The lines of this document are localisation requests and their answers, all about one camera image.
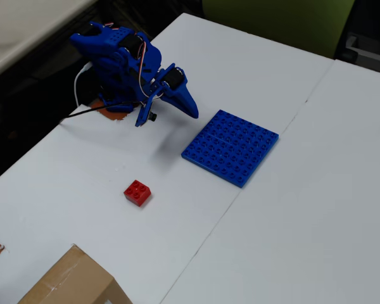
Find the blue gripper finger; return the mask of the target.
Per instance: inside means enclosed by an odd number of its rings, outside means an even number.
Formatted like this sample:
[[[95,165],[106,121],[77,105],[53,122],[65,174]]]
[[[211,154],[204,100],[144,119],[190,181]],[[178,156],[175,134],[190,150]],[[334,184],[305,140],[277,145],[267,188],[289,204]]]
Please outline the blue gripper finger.
[[[182,111],[182,105],[181,105],[181,102],[179,101],[179,91],[175,91],[171,96],[169,96],[168,93],[165,92],[163,96],[161,97],[161,99],[164,102],[169,103],[170,105]]]
[[[182,84],[179,88],[179,101],[184,113],[195,119],[199,117],[198,107],[188,91],[186,84]]]

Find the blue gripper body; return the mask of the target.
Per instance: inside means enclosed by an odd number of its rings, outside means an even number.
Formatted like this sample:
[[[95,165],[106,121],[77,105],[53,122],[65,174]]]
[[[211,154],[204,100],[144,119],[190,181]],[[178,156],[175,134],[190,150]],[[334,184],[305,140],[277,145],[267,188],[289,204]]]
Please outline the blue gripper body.
[[[162,68],[156,73],[150,84],[150,92],[156,92],[163,101],[176,101],[187,90],[186,85],[187,78],[183,69],[172,63],[166,69]]]

